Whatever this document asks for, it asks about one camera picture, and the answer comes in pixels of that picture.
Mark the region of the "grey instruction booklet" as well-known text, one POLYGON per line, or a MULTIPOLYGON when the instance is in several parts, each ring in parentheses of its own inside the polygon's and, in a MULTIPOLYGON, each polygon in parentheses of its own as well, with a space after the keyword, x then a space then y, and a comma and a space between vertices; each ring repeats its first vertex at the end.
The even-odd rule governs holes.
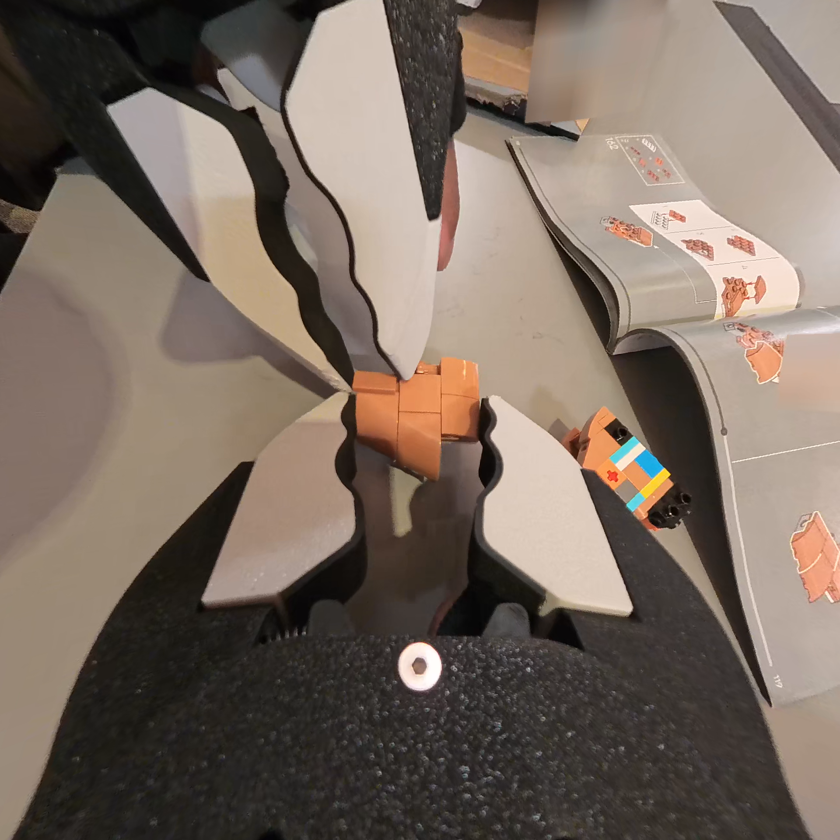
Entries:
POLYGON ((654 405, 707 425, 733 576, 770 704, 838 687, 838 306, 720 215, 660 138, 523 136, 511 157, 555 241, 602 295, 608 350, 687 370, 654 405))

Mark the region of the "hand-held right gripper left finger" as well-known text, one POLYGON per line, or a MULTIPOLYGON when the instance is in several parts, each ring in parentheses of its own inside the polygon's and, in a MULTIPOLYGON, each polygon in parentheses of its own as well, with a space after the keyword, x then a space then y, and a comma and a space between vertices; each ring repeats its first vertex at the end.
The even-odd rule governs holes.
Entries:
POLYGON ((345 604, 366 575, 364 510, 354 488, 355 400, 334 394, 257 457, 202 605, 269 605, 301 627, 321 601, 345 604))

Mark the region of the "colourful striped brick model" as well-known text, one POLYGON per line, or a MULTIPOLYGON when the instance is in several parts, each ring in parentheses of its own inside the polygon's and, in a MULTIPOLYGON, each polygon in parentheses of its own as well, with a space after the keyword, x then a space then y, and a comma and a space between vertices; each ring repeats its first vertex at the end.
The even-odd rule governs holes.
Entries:
POLYGON ((630 428, 602 407, 561 439, 583 469, 595 472, 646 529, 675 529, 691 497, 630 428))

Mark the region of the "person's left hand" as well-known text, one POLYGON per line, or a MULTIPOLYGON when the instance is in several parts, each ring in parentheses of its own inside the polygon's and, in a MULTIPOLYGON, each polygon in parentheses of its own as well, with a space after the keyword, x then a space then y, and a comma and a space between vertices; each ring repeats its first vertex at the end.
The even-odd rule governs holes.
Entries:
POLYGON ((443 195, 440 214, 440 238, 437 271, 444 271, 452 258, 459 223, 459 174, 455 141, 448 143, 444 169, 443 195))

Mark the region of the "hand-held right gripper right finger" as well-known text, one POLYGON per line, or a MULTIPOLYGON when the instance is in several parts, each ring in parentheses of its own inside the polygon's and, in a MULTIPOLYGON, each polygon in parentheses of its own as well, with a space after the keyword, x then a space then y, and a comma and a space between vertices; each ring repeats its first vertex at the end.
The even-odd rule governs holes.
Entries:
POLYGON ((501 605, 520 607, 533 634, 632 627, 631 596, 572 456, 498 395, 481 401, 479 443, 468 558, 477 633, 501 605))

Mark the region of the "printed cardboard box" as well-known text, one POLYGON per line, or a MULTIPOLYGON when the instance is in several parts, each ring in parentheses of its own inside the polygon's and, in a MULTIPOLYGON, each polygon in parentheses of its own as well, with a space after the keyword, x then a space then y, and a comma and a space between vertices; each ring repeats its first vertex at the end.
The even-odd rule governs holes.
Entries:
POLYGON ((588 123, 578 61, 589 2, 458 1, 467 98, 577 140, 588 123))

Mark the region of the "brown grey brick assembly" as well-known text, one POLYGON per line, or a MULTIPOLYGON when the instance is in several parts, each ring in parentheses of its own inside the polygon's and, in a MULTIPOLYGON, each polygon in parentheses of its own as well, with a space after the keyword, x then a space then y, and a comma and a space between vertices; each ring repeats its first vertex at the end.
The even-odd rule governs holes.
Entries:
POLYGON ((418 478, 439 478, 445 443, 478 440, 480 375, 471 360, 421 362, 405 381, 357 371, 353 392, 359 441, 418 478))

